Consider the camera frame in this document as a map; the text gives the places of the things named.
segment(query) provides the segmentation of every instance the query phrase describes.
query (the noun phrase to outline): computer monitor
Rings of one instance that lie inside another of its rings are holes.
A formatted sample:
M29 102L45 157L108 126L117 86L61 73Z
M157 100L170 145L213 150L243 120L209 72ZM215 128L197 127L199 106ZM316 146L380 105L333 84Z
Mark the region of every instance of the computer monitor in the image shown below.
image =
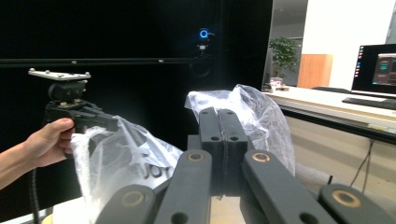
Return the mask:
M396 44L360 46L351 92L396 98Z

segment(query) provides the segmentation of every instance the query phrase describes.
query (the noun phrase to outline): circular joint cap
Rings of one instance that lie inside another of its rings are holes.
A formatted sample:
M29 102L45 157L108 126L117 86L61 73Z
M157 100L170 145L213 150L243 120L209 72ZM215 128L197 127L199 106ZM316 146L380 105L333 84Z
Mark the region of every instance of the circular joint cap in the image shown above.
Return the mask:
M262 152L254 153L252 155L252 158L253 158L253 160L259 161L259 162L267 162L270 160L270 157L267 154L262 153Z
M352 193L345 190L341 190L341 189L334 190L332 192L332 197L338 203L347 207L357 208L361 206L361 200Z
M145 195L141 191L130 191L121 199L122 206L133 207L141 204L145 199Z
M188 155L189 161L203 161L204 157L204 154L199 152L192 152Z

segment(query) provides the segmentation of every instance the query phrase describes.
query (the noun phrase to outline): clear plastic bag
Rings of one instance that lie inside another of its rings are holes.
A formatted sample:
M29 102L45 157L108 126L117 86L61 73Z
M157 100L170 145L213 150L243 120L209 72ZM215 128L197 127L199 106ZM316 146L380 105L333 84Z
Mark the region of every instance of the clear plastic bag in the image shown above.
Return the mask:
M170 178L182 153L145 128L114 118L119 125L115 133L92 127L72 137L78 182L91 223L119 189L132 184L154 189Z
M208 107L230 109L238 116L256 149L270 151L295 175L290 129L279 106L260 91L236 85L233 91L191 91L185 107L199 112Z

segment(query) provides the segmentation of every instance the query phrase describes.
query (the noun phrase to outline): black panel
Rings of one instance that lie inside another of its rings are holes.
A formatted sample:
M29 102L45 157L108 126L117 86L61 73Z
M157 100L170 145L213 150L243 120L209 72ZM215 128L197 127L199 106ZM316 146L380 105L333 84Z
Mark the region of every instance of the black panel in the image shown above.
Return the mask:
M9 59L32 59L36 70L90 72L84 100L184 150L198 128L184 108L189 91L261 86L271 14L272 1L262 0L1 1L0 151L41 127L52 83L27 75L30 64ZM209 63L183 63L200 55L202 27L216 35L205 52ZM112 66L46 66L44 60L114 58L176 59ZM73 161L38 169L37 188L40 208L79 197ZM0 202L0 221L30 213L27 176L2 189Z

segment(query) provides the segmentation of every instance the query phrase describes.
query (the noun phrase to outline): green plant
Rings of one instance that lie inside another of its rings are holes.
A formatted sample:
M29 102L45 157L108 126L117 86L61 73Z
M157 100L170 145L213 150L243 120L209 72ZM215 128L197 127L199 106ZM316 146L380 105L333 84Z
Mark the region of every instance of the green plant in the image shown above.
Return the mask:
M299 62L296 57L298 45L294 40L278 37L270 40L269 48L273 51L274 77L284 77L283 69L295 72L295 65Z

